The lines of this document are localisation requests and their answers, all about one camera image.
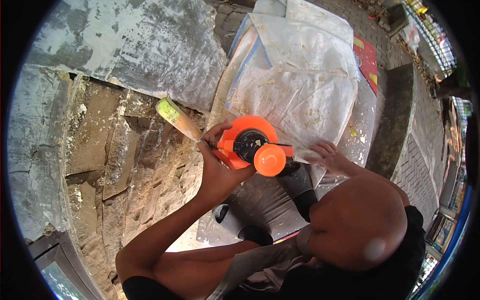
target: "wooden chisel handle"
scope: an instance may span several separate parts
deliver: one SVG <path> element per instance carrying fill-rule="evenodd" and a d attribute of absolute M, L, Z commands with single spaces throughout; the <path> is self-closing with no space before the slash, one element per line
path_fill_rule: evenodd
<path fill-rule="evenodd" d="M 160 99 L 155 108 L 160 116 L 167 120 L 168 123 L 172 124 L 172 126 L 178 129 L 181 133 L 197 143 L 202 140 L 203 134 L 200 129 L 175 103 L 173 103 L 172 99 L 169 97 Z"/>

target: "black t-shirt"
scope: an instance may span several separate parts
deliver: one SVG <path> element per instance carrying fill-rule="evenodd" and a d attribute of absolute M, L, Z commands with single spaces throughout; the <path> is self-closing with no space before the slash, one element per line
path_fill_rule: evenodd
<path fill-rule="evenodd" d="M 287 272 L 278 293 L 247 292 L 237 288 L 224 300 L 236 299 L 393 299 L 405 300 L 411 293 L 425 255 L 423 217 L 414 206 L 405 207 L 408 227 L 397 251 L 380 266 L 363 272 L 348 272 L 327 265 L 298 266 Z M 129 300 L 181 300 L 157 281 L 133 276 L 123 283 Z"/>

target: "green tape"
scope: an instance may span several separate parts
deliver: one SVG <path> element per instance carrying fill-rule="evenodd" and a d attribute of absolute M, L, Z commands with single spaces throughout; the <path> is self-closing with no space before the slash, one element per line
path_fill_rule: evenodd
<path fill-rule="evenodd" d="M 176 105 L 169 98 L 162 98 L 156 105 L 156 111 L 169 123 L 175 122 L 180 113 L 175 109 Z"/>

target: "blue stripe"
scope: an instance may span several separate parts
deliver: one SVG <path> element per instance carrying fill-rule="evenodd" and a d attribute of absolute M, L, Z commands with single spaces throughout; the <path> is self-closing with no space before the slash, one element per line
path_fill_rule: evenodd
<path fill-rule="evenodd" d="M 257 50 L 259 44 L 260 44 L 260 38 L 257 37 L 257 39 L 255 40 L 255 43 L 253 44 L 252 48 L 250 48 L 250 51 L 249 51 L 248 55 L 243 60 L 241 66 L 240 66 L 240 69 L 237 73 L 237 76 L 233 80 L 232 87 L 230 88 L 230 90 L 228 92 L 227 100 L 225 102 L 225 108 L 226 109 L 230 109 L 230 106 L 232 105 L 232 97 L 235 94 L 235 91 L 237 90 L 237 85 L 240 81 L 240 77 L 242 76 L 242 73 L 245 70 L 245 67 L 247 66 L 247 64 L 252 59 L 252 56 L 255 53 L 255 51 Z"/>
<path fill-rule="evenodd" d="M 241 22 L 240 28 L 237 31 L 237 34 L 235 35 L 235 38 L 233 39 L 232 46 L 230 47 L 230 50 L 228 51 L 227 58 L 228 60 L 231 60 L 233 57 L 233 54 L 235 53 L 235 50 L 238 47 L 238 43 L 240 42 L 240 35 L 243 31 L 243 28 L 245 27 L 245 24 L 247 23 L 247 19 L 249 18 L 248 14 L 243 18 L 243 21 Z"/>
<path fill-rule="evenodd" d="M 265 50 L 265 45 L 264 45 L 264 43 L 262 42 L 261 39 L 260 39 L 260 43 L 262 43 L 262 47 L 264 48 L 264 55 L 265 55 L 265 60 L 267 61 L 267 65 L 271 69 L 271 68 L 273 68 L 273 65 L 270 62 L 270 59 L 268 58 L 267 51 Z"/>

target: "orange cap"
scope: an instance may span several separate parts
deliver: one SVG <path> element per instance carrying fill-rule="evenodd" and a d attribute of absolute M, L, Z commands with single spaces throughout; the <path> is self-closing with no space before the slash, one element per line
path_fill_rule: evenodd
<path fill-rule="evenodd" d="M 255 169 L 264 176 L 278 175 L 287 162 L 285 152 L 278 145 L 266 144 L 255 153 L 253 164 Z"/>

